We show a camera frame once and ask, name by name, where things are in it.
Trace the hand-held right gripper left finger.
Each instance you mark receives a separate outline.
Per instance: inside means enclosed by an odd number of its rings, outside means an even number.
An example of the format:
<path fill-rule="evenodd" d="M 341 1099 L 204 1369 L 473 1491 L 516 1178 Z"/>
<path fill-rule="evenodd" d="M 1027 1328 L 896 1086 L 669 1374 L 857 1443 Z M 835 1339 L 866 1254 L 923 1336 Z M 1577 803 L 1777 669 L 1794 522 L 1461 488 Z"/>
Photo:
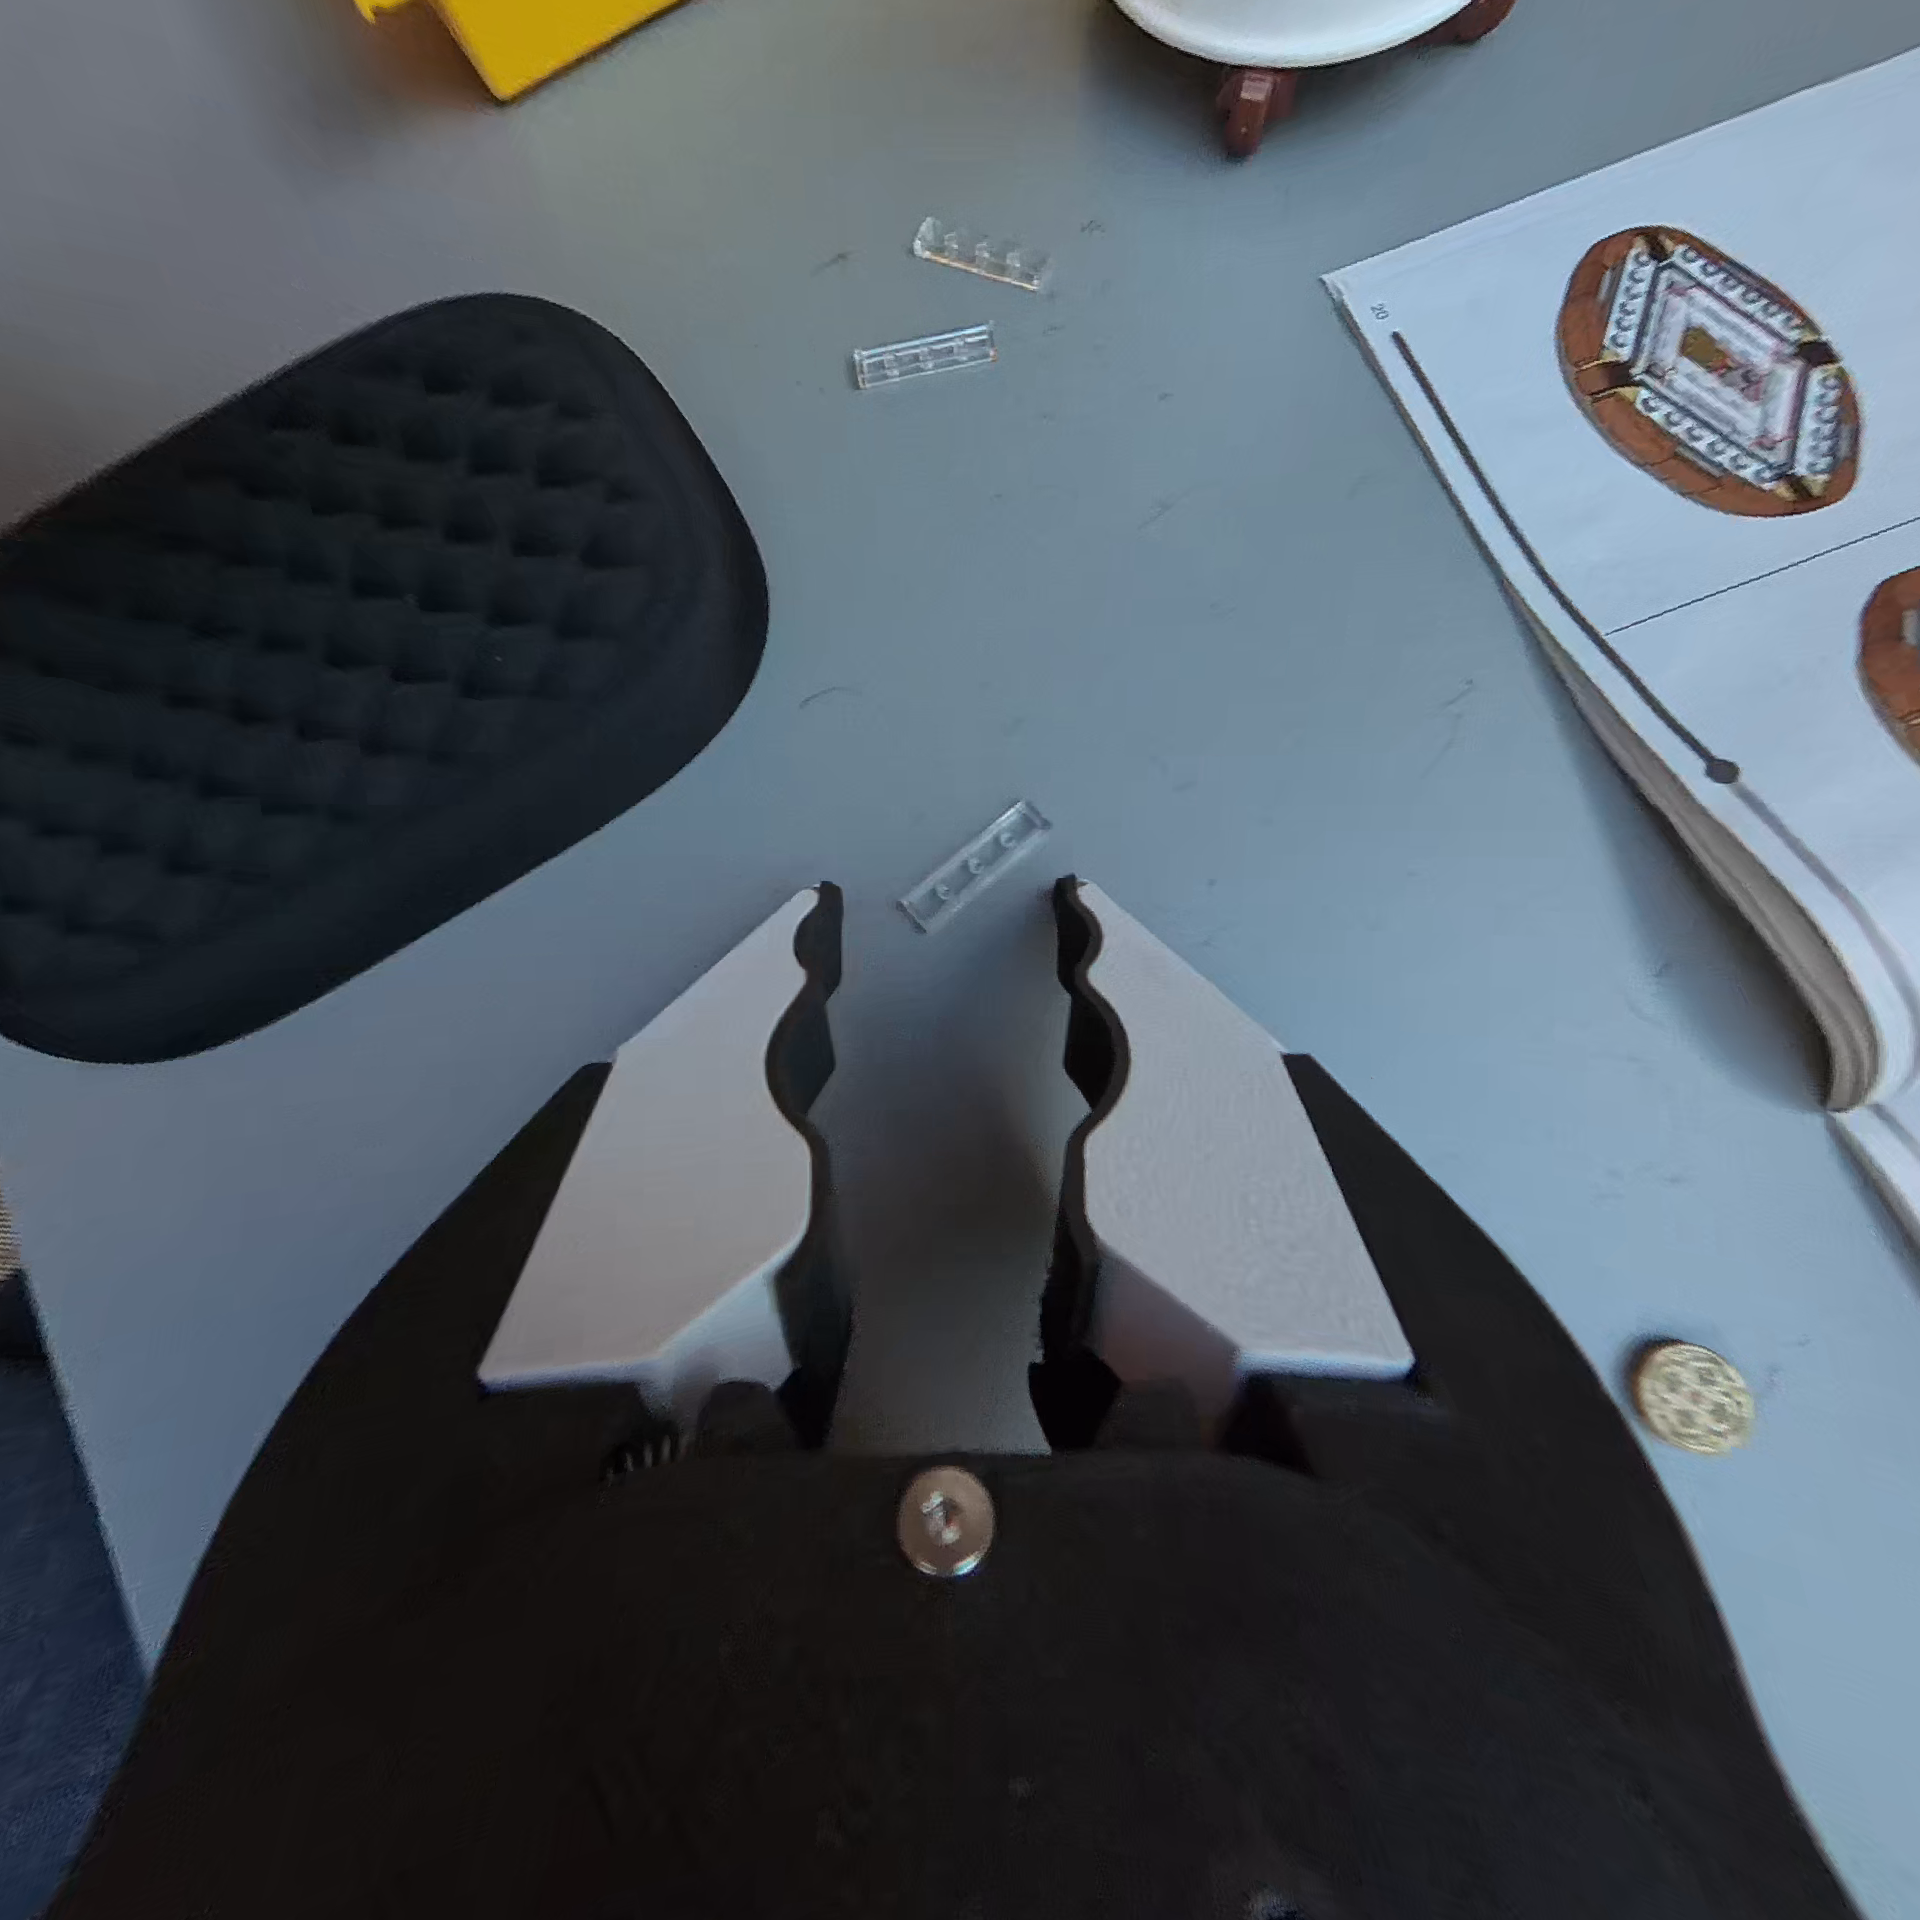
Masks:
<path fill-rule="evenodd" d="M 805 1448 L 829 1428 L 853 1305 L 829 1147 L 844 891 L 793 894 L 614 1054 L 477 1363 L 489 1393 L 626 1386 L 690 1428 L 766 1388 Z"/>

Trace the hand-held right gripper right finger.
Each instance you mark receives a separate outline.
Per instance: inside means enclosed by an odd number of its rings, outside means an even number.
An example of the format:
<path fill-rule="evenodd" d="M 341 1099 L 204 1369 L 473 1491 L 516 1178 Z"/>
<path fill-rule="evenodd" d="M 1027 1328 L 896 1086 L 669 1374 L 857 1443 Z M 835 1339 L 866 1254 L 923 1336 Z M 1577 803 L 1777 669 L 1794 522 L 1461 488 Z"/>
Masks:
<path fill-rule="evenodd" d="M 1204 1438 L 1262 1379 L 1406 1388 L 1416 1354 L 1285 1048 L 1101 888 L 1051 890 L 1062 1152 L 1029 1390 L 1088 1450 L 1129 1390 L 1173 1388 Z"/>

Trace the clear lego plate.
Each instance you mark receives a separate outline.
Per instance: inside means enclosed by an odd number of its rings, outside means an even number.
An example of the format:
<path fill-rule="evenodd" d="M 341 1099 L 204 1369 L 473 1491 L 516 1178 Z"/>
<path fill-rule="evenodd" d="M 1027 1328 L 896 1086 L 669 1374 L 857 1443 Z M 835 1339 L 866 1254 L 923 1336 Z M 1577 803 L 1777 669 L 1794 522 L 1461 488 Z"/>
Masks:
<path fill-rule="evenodd" d="M 950 326 L 896 342 L 856 348 L 851 377 L 857 394 L 881 394 L 925 377 L 989 368 L 998 360 L 995 325 Z"/>
<path fill-rule="evenodd" d="M 1020 800 L 936 864 L 896 906 L 918 933 L 947 929 L 1048 836 L 1050 819 Z"/>
<path fill-rule="evenodd" d="M 1051 269 L 1051 257 L 1041 246 L 997 238 L 933 214 L 914 229 L 910 252 L 929 266 L 1025 292 L 1041 292 Z"/>

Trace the small gold lego coin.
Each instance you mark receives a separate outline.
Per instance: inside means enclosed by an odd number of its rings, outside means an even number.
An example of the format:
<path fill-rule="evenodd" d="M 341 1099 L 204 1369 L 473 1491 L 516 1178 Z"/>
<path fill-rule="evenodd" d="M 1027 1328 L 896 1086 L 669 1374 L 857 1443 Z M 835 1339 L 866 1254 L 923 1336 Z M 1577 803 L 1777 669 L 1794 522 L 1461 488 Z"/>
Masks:
<path fill-rule="evenodd" d="M 1758 1404 L 1739 1369 L 1694 1342 L 1641 1345 L 1625 1382 L 1641 1427 L 1668 1450 L 1729 1456 L 1744 1450 L 1758 1427 Z"/>

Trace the lego instruction booklet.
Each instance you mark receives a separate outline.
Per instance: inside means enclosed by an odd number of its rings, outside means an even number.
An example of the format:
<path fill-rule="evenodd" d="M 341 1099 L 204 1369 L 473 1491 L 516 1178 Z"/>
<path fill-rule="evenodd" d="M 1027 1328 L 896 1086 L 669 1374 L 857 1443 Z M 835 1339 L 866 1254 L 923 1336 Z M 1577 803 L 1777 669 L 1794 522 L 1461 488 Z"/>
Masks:
<path fill-rule="evenodd" d="M 1324 276 L 1917 1222 L 1917 52 Z"/>

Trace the white lego pot brown feet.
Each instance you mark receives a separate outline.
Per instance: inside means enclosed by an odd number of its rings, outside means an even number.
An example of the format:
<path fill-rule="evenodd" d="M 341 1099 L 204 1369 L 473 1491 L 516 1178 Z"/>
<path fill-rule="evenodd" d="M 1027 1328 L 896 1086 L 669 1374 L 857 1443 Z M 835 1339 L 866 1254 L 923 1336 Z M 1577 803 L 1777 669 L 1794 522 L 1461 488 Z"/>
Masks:
<path fill-rule="evenodd" d="M 1404 49 L 1474 46 L 1513 3 L 1116 3 L 1122 19 L 1177 54 L 1219 66 L 1224 153 L 1253 158 L 1288 118 L 1304 75 Z"/>

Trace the black foam pad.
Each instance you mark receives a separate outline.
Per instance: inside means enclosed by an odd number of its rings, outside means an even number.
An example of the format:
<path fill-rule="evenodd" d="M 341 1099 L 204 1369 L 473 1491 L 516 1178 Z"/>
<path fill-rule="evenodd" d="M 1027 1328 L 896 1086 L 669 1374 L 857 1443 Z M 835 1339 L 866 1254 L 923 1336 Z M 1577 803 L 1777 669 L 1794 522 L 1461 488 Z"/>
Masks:
<path fill-rule="evenodd" d="M 262 377 L 5 530 L 5 1041 L 163 1066 L 307 1008 L 649 800 L 769 627 L 725 476 L 577 308 Z"/>

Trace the person's blue trousers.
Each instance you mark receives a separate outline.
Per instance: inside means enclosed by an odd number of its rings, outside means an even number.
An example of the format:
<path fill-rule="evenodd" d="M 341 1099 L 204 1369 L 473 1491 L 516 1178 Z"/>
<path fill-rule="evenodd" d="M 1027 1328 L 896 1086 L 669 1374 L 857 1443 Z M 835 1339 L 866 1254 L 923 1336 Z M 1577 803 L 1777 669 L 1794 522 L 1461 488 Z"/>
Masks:
<path fill-rule="evenodd" d="M 2 1285 L 2 1915 L 29 1917 L 78 1856 L 136 1729 L 128 1629 L 22 1273 Z"/>

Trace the yellow box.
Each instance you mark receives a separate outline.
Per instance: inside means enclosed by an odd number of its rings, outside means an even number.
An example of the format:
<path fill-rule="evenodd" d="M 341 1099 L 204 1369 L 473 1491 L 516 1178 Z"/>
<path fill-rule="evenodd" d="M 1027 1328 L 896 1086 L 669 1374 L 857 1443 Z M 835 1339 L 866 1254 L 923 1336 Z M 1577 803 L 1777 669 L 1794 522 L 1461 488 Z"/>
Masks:
<path fill-rule="evenodd" d="M 570 73 L 684 3 L 355 3 L 365 22 L 405 10 L 433 13 L 492 99 L 518 97 Z"/>

